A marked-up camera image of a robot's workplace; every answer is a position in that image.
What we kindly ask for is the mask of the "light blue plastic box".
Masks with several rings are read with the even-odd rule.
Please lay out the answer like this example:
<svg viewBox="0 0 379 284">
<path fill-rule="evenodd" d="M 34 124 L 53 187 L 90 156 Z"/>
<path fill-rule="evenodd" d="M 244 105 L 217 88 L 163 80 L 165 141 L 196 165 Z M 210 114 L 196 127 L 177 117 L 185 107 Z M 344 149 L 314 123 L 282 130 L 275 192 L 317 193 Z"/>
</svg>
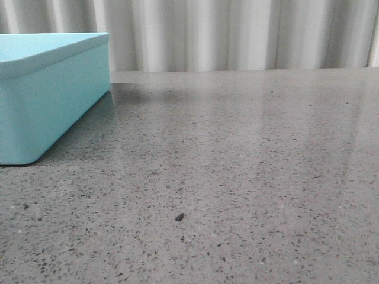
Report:
<svg viewBox="0 0 379 284">
<path fill-rule="evenodd" d="M 1 35 L 1 165 L 38 160 L 110 88 L 108 33 Z"/>
</svg>

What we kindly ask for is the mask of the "small black debris piece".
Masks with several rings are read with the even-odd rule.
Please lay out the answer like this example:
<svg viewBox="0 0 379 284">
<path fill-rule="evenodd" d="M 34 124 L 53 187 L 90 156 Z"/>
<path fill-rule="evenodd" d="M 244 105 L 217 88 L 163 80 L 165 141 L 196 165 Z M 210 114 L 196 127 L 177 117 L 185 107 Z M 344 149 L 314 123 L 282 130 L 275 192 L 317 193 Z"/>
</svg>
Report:
<svg viewBox="0 0 379 284">
<path fill-rule="evenodd" d="M 177 215 L 175 217 L 175 221 L 178 221 L 178 222 L 182 221 L 182 219 L 184 218 L 184 216 L 185 216 L 184 213 L 180 213 L 179 215 Z"/>
</svg>

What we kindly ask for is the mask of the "white pleated curtain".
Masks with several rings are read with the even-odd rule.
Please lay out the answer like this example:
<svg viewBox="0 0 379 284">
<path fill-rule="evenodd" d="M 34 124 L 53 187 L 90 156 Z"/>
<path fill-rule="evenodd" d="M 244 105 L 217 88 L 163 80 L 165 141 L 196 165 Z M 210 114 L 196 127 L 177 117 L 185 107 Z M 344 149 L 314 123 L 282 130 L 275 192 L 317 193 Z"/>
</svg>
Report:
<svg viewBox="0 0 379 284">
<path fill-rule="evenodd" d="M 108 32 L 113 72 L 378 66 L 377 1 L 2 1 L 1 32 Z"/>
</svg>

